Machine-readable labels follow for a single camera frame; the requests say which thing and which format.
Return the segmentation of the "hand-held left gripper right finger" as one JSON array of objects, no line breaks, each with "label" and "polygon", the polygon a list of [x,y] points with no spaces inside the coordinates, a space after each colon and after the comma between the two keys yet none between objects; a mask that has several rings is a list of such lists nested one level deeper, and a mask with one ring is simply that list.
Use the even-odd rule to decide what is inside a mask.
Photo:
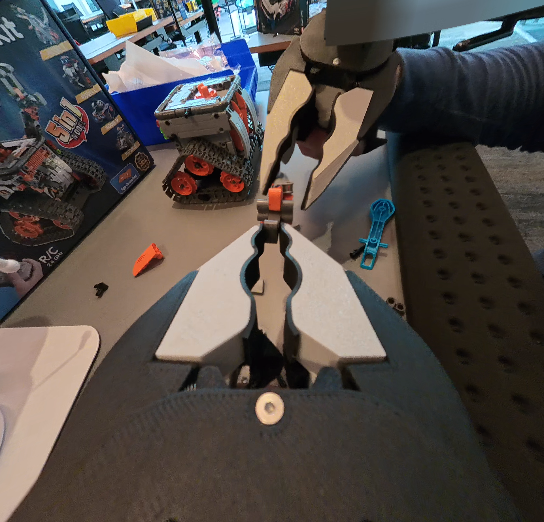
[{"label": "hand-held left gripper right finger", "polygon": [[346,270],[288,224],[280,227],[285,303],[283,353],[310,372],[386,359]]}]

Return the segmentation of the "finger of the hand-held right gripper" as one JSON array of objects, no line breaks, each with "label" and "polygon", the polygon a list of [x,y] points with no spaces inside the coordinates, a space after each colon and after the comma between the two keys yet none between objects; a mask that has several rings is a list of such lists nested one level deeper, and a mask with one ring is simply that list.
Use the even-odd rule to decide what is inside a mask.
[{"label": "finger of the hand-held right gripper", "polygon": [[297,116],[313,95],[313,87],[302,72],[289,71],[267,114],[261,157],[260,186],[273,184],[282,160],[289,161],[298,133]]},{"label": "finger of the hand-held right gripper", "polygon": [[333,108],[335,126],[323,144],[323,154],[311,174],[301,208],[307,210],[346,164],[359,142],[359,132],[373,91],[354,88],[338,96]]}]

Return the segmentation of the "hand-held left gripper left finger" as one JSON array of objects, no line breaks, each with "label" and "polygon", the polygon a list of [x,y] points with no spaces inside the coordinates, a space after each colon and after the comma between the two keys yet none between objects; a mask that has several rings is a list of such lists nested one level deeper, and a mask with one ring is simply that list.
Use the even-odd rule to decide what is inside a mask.
[{"label": "hand-held left gripper left finger", "polygon": [[155,352],[156,359],[184,364],[242,364],[244,336],[254,323],[254,299],[242,279],[257,256],[251,227],[201,265]]}]

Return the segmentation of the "grey orange brick assembly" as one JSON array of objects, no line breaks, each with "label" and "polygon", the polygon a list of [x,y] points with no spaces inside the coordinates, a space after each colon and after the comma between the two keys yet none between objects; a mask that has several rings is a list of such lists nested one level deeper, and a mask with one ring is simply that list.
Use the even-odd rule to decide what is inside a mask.
[{"label": "grey orange brick assembly", "polygon": [[267,196],[257,200],[257,220],[262,224],[266,244],[277,243],[281,224],[291,224],[294,212],[293,183],[273,184]]}]

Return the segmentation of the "person's right forearm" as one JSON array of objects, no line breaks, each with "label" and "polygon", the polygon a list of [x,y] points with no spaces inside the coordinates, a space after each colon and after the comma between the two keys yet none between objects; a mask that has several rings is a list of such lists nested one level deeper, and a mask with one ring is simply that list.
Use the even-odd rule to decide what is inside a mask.
[{"label": "person's right forearm", "polygon": [[483,52],[398,53],[400,80],[380,129],[543,151],[543,41]]}]

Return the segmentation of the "person's right hand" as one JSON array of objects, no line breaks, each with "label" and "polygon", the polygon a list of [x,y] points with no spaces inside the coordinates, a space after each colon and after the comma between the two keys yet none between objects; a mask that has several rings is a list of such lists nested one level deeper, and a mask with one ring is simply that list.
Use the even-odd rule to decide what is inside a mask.
[{"label": "person's right hand", "polygon": [[303,156],[320,161],[323,158],[323,146],[327,139],[328,133],[321,127],[316,127],[306,139],[299,139],[296,144]]}]

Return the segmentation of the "grey tracked toy robot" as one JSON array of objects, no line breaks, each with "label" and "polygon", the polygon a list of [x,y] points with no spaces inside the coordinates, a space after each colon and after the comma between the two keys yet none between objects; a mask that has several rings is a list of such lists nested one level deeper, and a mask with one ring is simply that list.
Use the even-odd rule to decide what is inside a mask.
[{"label": "grey tracked toy robot", "polygon": [[154,112],[178,157],[162,190],[182,205],[244,202],[260,167],[264,138],[255,104],[235,74],[176,86]]}]

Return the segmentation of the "black car model box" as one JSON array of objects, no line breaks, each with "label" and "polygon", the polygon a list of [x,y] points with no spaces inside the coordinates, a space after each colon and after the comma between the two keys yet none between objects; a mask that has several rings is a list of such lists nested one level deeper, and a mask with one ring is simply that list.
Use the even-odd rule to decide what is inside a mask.
[{"label": "black car model box", "polygon": [[254,0],[257,30],[265,35],[299,36],[309,19],[309,0]]}]

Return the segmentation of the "blue plastic brick tool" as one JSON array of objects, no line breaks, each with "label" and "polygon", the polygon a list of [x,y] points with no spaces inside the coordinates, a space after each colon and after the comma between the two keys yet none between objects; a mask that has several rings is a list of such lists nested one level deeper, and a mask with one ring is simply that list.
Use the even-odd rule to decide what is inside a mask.
[{"label": "blue plastic brick tool", "polygon": [[361,269],[372,270],[379,250],[388,248],[389,245],[382,242],[382,236],[395,211],[395,205],[389,199],[378,199],[372,203],[369,211],[371,219],[369,233],[366,237],[358,239],[362,245]]}]

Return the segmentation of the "black ceiling pole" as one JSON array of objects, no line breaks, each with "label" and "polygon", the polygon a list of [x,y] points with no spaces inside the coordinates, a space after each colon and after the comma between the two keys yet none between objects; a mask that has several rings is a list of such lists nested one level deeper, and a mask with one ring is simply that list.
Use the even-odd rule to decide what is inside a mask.
[{"label": "black ceiling pole", "polygon": [[210,35],[215,35],[219,43],[222,43],[221,34],[217,19],[215,17],[214,6],[212,0],[200,0],[203,14],[208,25]]}]

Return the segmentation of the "white crumpled paper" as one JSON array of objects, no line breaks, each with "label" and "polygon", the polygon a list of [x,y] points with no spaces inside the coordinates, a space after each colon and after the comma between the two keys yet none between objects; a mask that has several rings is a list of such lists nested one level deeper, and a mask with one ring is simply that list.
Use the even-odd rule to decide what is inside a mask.
[{"label": "white crumpled paper", "polygon": [[125,46],[125,61],[119,70],[104,74],[110,93],[170,84],[224,70],[233,70],[237,75],[241,70],[241,64],[228,62],[221,44],[212,39],[200,45],[160,51],[158,55],[134,43],[126,43]]}]

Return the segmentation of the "blue plastic bin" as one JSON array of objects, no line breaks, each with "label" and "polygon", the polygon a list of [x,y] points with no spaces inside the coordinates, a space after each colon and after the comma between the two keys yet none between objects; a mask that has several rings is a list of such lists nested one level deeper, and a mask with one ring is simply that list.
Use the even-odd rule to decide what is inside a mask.
[{"label": "blue plastic bin", "polygon": [[[248,44],[243,39],[223,43],[221,50],[231,68],[240,66],[238,75],[242,87],[252,100],[256,98],[258,74]],[[167,142],[157,126],[154,112],[168,94],[178,85],[198,84],[205,76],[192,77],[176,82],[158,84],[122,93],[111,92],[113,102],[131,125],[141,143],[145,146],[162,145]]]}]

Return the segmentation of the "yellow storage bin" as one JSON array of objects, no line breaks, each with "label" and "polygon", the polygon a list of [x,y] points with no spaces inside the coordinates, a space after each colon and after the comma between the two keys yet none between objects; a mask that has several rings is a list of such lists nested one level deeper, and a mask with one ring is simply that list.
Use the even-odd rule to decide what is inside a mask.
[{"label": "yellow storage bin", "polygon": [[106,26],[116,38],[133,35],[151,27],[156,20],[153,8],[138,9],[106,21]]}]

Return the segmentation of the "long wooden workbench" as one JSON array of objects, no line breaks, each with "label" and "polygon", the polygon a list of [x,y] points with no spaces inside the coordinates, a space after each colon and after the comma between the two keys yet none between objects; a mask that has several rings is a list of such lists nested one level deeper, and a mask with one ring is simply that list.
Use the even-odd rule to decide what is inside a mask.
[{"label": "long wooden workbench", "polygon": [[146,50],[152,51],[166,39],[167,31],[175,26],[172,16],[154,21],[152,26],[136,33],[117,38],[113,33],[108,32],[98,38],[81,45],[79,50],[91,65],[104,62],[109,69],[118,70],[122,61],[117,54],[125,50],[126,43],[137,43],[148,40],[143,46]]}]

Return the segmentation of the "dark blue robot kit box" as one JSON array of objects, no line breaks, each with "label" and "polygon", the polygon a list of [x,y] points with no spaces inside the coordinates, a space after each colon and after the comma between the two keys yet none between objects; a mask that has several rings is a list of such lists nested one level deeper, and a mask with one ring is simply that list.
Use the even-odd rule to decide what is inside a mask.
[{"label": "dark blue robot kit box", "polygon": [[46,0],[1,0],[1,319],[154,167]]}]

